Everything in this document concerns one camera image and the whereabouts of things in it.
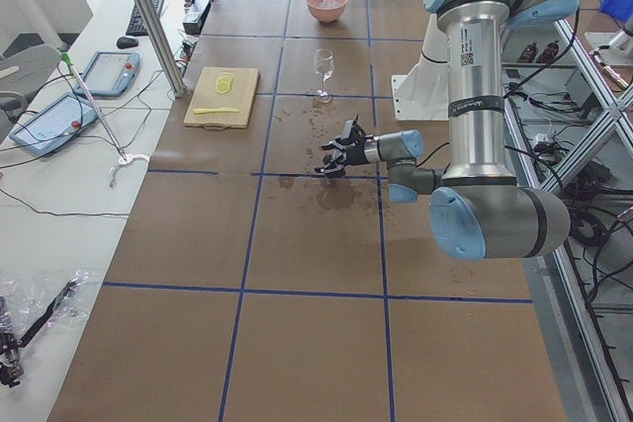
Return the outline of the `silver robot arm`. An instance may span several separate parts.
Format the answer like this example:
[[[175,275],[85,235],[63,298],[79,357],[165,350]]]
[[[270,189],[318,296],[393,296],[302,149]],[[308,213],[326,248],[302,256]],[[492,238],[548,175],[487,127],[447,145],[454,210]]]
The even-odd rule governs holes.
[[[570,230],[565,205],[553,194],[518,186],[505,163],[500,33],[564,19],[580,1],[424,0],[447,38],[449,167],[417,166],[423,139],[415,129],[376,136],[351,120],[324,146],[320,173],[341,177],[349,166],[385,163],[393,202],[429,196],[434,239],[452,257],[528,258],[554,251]]]

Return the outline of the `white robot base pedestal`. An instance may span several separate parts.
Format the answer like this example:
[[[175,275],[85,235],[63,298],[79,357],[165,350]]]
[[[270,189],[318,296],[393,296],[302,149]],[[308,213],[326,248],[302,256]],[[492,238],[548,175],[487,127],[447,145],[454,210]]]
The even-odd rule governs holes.
[[[431,14],[418,62],[407,75],[392,76],[397,121],[447,121],[450,48]]]

